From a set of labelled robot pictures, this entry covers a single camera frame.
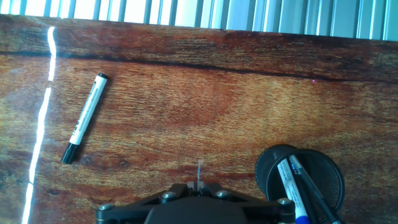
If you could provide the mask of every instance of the black marker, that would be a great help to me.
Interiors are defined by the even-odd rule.
[[[106,81],[108,81],[108,77],[102,73],[95,77],[94,85],[91,88],[85,106],[81,111],[81,115],[75,126],[75,130],[70,137],[69,144],[63,153],[61,159],[62,162],[66,164],[71,164],[73,162],[77,147],[80,145],[81,139],[83,138],[88,123],[90,122],[90,119],[94,113],[95,106],[97,105],[98,100],[100,100],[100,96],[104,90]]]

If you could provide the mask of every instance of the wooden table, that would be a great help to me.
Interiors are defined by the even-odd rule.
[[[348,223],[396,223],[397,84],[397,42],[1,15],[0,223],[30,204],[29,223],[93,223],[102,203],[195,180],[200,159],[204,181],[264,198],[254,165],[280,143],[340,166]]]

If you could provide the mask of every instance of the pen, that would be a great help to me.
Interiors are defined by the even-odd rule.
[[[105,74],[100,73],[95,77],[94,85],[91,88],[90,94],[88,95],[83,110],[81,111],[75,130],[73,130],[72,136],[69,139],[68,146],[63,153],[61,159],[63,163],[71,164],[73,162],[77,148],[81,143],[81,139],[87,129],[88,123],[94,113],[102,91],[104,90],[106,81],[108,81],[108,77]]]
[[[305,211],[307,211],[308,218],[310,219],[311,224],[319,224],[319,219],[317,212],[313,206],[313,203],[310,198],[310,193],[308,192],[307,187],[303,183],[299,172],[295,168],[295,166],[290,162],[291,168],[293,170],[294,181],[296,181],[298,191],[300,192],[301,198],[303,200],[303,204],[305,207]]]
[[[325,215],[328,217],[329,221],[332,224],[344,223],[339,217],[339,215],[334,211],[333,208],[330,207],[328,202],[325,200],[322,193],[319,191],[318,187],[314,184],[307,171],[302,167],[297,157],[290,156],[289,159],[297,169],[297,172],[301,176],[304,184],[310,189],[313,196],[316,198],[317,202],[319,203],[319,206],[321,207]]]

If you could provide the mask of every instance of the marker cap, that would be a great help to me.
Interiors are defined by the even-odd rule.
[[[63,153],[61,162],[65,163],[65,164],[72,164],[72,162],[75,158],[75,154],[76,154],[78,146],[79,145],[68,143],[68,146],[65,149],[65,152]]]

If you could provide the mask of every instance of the marker label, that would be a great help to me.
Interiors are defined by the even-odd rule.
[[[83,110],[81,111],[81,115],[75,126],[75,130],[73,131],[72,136],[70,137],[69,140],[70,143],[76,145],[80,144],[81,139],[83,138],[83,135],[88,126],[88,123],[90,122],[90,119],[94,113],[95,106],[100,100],[100,96],[102,91],[104,90],[106,81],[107,79],[103,77],[100,76],[95,77],[93,87],[91,88],[90,94],[88,95]]]
[[[296,219],[302,216],[308,216],[305,211],[305,207],[303,204],[303,200],[301,199],[301,195],[299,189],[297,188],[296,182],[294,181],[293,173],[290,170],[289,163],[287,159],[284,159],[280,164],[278,164],[278,170],[280,178],[285,187],[287,198],[294,201],[296,209]]]

